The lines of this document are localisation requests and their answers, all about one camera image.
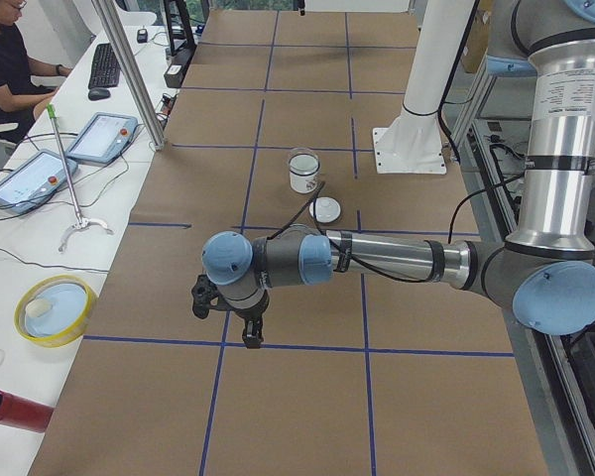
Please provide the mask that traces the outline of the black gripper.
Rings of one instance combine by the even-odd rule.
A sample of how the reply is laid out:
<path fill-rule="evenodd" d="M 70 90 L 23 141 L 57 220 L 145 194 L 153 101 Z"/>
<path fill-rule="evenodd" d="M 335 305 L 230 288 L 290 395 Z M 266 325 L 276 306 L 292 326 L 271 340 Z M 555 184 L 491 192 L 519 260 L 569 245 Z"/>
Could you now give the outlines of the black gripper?
<path fill-rule="evenodd" d="M 242 340 L 248 349 L 258 349 L 264 342 L 262 320 L 270 299 L 267 291 L 256 289 L 254 293 L 243 300 L 226 297 L 209 277 L 201 274 L 197 277 L 191 289 L 194 316 L 206 319 L 211 310 L 235 312 L 245 322 Z"/>

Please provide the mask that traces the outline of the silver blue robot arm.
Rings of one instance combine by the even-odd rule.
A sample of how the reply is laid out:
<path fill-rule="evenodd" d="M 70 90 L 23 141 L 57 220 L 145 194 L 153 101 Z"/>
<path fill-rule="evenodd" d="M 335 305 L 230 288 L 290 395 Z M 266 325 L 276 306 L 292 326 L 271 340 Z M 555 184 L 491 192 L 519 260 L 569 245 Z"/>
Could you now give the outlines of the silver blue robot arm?
<path fill-rule="evenodd" d="M 230 310 L 257 348 L 274 287 L 316 285 L 351 269 L 408 283 L 445 282 L 548 335 L 595 321 L 593 244 L 584 228 L 595 178 L 595 1 L 499 1 L 487 68 L 536 77 L 517 229 L 502 243 L 442 244 L 322 231 L 295 221 L 248 240 L 225 231 L 203 246 L 192 311 Z"/>

